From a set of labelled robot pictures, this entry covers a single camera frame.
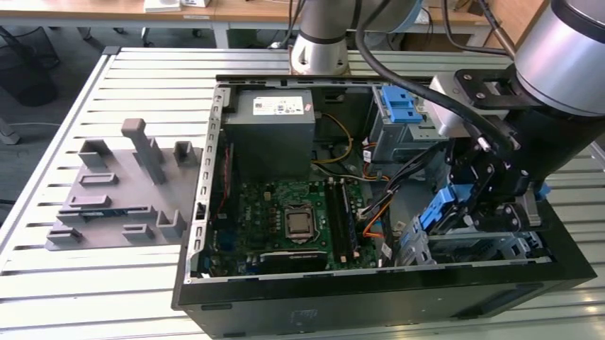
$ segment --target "blue plastic latch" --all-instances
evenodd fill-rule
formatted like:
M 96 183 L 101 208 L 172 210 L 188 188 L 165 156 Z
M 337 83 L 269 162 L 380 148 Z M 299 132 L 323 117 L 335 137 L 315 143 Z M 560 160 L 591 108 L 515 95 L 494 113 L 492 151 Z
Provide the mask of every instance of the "blue plastic latch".
M 464 202 L 470 198 L 471 189 L 472 184 L 451 184 L 451 190 L 454 191 L 458 202 Z
M 542 187 L 539 188 L 538 194 L 535 195 L 535 200 L 544 200 L 546 195 L 550 194 L 550 187 L 546 185 L 546 183 L 542 183 Z
M 421 116 L 415 112 L 413 98 L 397 86 L 383 86 L 381 99 L 389 111 L 392 123 L 420 123 Z
M 428 204 L 428 207 L 419 216 L 419 224 L 421 225 L 423 230 L 425 230 L 432 222 L 440 220 L 440 218 L 443 217 L 443 205 L 454 202 L 454 200 L 454 193 L 451 192 L 450 187 L 446 186 L 436 192 L 436 195 L 431 200 L 431 204 Z

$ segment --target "white sticker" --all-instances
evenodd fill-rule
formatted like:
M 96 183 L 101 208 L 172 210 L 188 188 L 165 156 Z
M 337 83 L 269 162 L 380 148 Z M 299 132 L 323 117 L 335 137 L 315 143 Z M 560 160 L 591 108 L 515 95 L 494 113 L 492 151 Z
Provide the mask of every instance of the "white sticker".
M 253 115 L 303 115 L 301 97 L 256 97 Z
M 209 20 L 209 16 L 182 16 L 182 19 Z
M 84 212 L 84 213 L 81 212 L 80 215 L 81 216 L 102 216 L 104 214 L 100 211 L 98 212 L 90 211 L 90 212 Z
M 385 245 L 385 243 L 381 243 L 381 254 L 384 254 L 384 256 L 388 258 L 389 260 L 389 257 L 392 256 L 392 249 Z
M 371 163 L 371 151 L 363 150 L 363 162 Z

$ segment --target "motherboard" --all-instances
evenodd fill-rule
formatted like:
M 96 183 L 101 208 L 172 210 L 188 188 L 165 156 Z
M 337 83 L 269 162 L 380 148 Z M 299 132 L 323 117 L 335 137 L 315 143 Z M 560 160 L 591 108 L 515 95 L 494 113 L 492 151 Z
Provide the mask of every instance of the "motherboard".
M 363 206 L 355 180 L 241 184 L 236 223 L 216 232 L 214 275 L 375 267 L 373 243 L 353 218 Z

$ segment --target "slotted metal table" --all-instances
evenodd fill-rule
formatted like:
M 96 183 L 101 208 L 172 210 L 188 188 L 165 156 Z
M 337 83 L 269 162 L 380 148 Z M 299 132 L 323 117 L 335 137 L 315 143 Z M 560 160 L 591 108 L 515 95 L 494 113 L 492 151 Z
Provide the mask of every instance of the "slotted metal table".
M 376 56 L 408 76 L 508 63 L 468 54 L 380 52 Z M 349 53 L 349 61 L 352 74 L 373 74 L 356 52 Z M 110 148 L 128 148 L 129 141 L 120 137 L 121 121 L 142 118 L 145 133 L 160 147 L 177 140 L 204 147 L 214 75 L 287 72 L 287 54 L 267 50 L 124 48 L 116 55 L 101 56 L 0 228 L 2 339 L 208 339 L 185 314 L 169 308 L 178 246 L 48 252 L 45 236 L 81 165 L 76 151 L 85 138 L 102 137 Z M 548 177 L 554 189 L 548 201 L 598 278 L 491 319 L 287 339 L 602 339 L 605 173 L 599 150 L 590 148 Z

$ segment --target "desk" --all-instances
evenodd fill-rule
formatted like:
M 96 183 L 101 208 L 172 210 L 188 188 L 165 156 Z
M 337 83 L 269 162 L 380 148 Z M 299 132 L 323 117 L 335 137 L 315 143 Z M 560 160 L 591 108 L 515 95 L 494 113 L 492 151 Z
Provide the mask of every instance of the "desk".
M 228 29 L 287 29 L 288 4 L 285 0 L 218 0 L 213 16 L 212 29 L 214 30 L 216 43 L 224 48 L 228 44 Z M 444 34 L 441 10 L 429 8 L 433 22 L 433 33 Z M 487 41 L 491 27 L 482 16 L 470 13 L 450 13 L 451 32 L 454 34 L 468 34 L 467 45 L 483 46 Z M 427 23 L 420 23 L 416 19 L 413 25 L 407 29 L 407 33 L 425 33 Z
M 376 58 L 397 74 L 419 77 L 464 67 L 503 68 L 510 63 L 502 57 L 460 53 L 377 52 Z M 352 75 L 373 74 L 357 52 L 349 52 L 348 59 Z M 142 118 L 146 136 L 156 138 L 160 147 L 174 140 L 204 147 L 214 75 L 287 74 L 287 60 L 285 51 L 267 50 L 124 48 L 117 55 L 101 56 L 0 228 L 2 339 L 209 339 L 185 314 L 169 308 L 177 245 L 58 252 L 48 252 L 42 245 L 57 203 L 66 199 L 82 164 L 76 155 L 82 140 L 102 137 L 110 148 L 130 147 L 120 137 L 121 122 Z M 598 278 L 491 319 L 325 331 L 312 338 L 510 340 L 574 339 L 580 334 L 582 340 L 602 339 L 600 169 L 584 150 L 547 179 L 548 200 Z M 287 336 L 307 338 L 308 334 Z
M 228 29 L 287 29 L 285 3 L 271 0 L 212 0 L 209 7 L 182 6 L 180 12 L 142 13 L 144 0 L 0 0 L 2 25 L 74 27 L 209 28 L 217 48 L 228 48 Z M 433 32 L 441 34 L 441 15 L 431 8 Z M 483 17 L 451 13 L 454 34 L 468 34 L 471 46 L 483 46 L 490 26 Z M 415 23 L 409 33 L 425 33 Z

